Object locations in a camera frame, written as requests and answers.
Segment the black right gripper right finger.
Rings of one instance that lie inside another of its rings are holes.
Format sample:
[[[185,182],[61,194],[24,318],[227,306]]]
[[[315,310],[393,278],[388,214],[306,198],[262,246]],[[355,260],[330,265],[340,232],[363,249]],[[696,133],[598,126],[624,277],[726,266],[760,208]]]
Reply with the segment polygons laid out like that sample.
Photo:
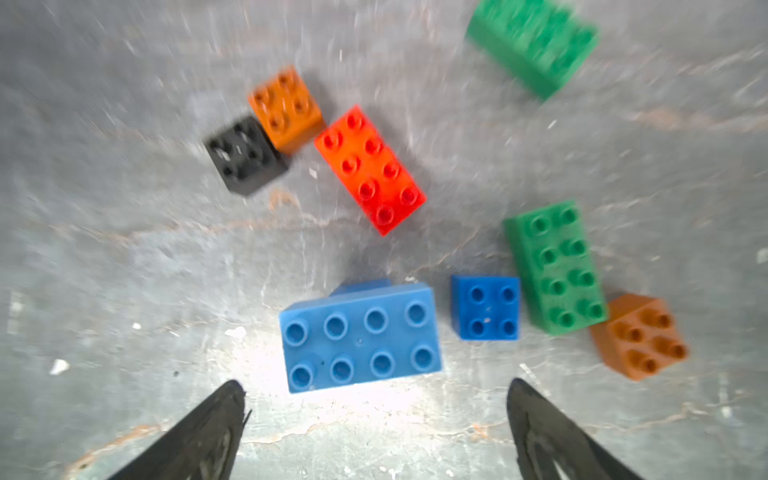
[[[512,380],[506,411],[523,479],[641,480],[525,380]]]

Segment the blue small lego brick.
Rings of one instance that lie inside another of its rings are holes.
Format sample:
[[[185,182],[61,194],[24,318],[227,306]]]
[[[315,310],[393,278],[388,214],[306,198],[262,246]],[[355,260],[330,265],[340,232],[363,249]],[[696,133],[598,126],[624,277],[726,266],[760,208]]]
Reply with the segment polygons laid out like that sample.
[[[520,300],[517,277],[452,275],[452,327],[467,341],[517,340]]]

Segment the brown small lego brick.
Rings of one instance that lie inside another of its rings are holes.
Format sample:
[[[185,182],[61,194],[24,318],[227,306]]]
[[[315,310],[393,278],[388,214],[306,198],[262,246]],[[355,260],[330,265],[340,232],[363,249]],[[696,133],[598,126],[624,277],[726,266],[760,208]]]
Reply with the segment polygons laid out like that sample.
[[[609,314],[589,331],[603,362],[614,371],[639,381],[689,358],[689,346],[663,299],[626,293],[609,303]]]

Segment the green long lego brick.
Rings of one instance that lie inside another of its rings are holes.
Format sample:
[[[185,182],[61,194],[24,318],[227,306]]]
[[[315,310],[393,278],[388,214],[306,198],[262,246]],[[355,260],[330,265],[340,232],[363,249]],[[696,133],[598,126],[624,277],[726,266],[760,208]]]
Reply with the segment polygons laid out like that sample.
[[[531,322],[557,336],[602,323],[609,309],[575,201],[503,220]]]

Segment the red lego brick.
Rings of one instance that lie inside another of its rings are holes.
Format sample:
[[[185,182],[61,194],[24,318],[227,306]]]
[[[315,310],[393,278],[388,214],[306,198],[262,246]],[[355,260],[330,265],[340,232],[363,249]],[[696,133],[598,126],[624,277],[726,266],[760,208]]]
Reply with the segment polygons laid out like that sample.
[[[314,145],[383,237],[427,200],[358,105],[316,137]]]

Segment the dark green far lego brick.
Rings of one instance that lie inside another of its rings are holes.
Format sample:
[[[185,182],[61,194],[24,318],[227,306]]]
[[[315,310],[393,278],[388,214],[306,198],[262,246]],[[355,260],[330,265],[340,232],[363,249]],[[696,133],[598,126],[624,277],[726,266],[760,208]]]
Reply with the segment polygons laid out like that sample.
[[[545,101],[580,69],[600,33],[556,1],[485,0],[472,14],[467,37]]]

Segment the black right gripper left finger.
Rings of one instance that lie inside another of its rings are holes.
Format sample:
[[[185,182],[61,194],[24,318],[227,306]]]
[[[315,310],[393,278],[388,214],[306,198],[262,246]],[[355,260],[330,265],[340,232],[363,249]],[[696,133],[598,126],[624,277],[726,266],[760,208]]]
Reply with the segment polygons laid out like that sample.
[[[229,380],[112,477],[228,479],[248,418],[245,391]]]

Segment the black small lego brick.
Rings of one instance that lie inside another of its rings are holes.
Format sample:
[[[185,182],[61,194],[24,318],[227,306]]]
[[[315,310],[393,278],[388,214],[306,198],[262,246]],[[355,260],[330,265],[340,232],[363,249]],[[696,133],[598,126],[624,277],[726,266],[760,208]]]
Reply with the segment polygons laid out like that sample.
[[[203,142],[227,189],[249,196],[288,171],[256,117],[244,116]]]

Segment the orange small lego brick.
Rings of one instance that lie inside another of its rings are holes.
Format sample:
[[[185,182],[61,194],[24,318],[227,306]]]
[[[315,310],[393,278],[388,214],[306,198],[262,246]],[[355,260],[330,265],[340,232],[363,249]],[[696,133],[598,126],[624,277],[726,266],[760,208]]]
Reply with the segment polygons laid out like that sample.
[[[293,155],[326,129],[319,104],[293,66],[281,69],[248,96],[272,145]]]

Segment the light blue long lego brick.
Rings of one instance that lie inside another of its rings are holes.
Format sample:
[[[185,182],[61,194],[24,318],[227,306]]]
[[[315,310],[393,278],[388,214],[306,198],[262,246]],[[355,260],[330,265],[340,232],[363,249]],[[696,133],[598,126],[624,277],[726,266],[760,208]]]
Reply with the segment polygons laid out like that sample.
[[[439,372],[433,289],[387,279],[343,285],[279,315],[289,391]]]

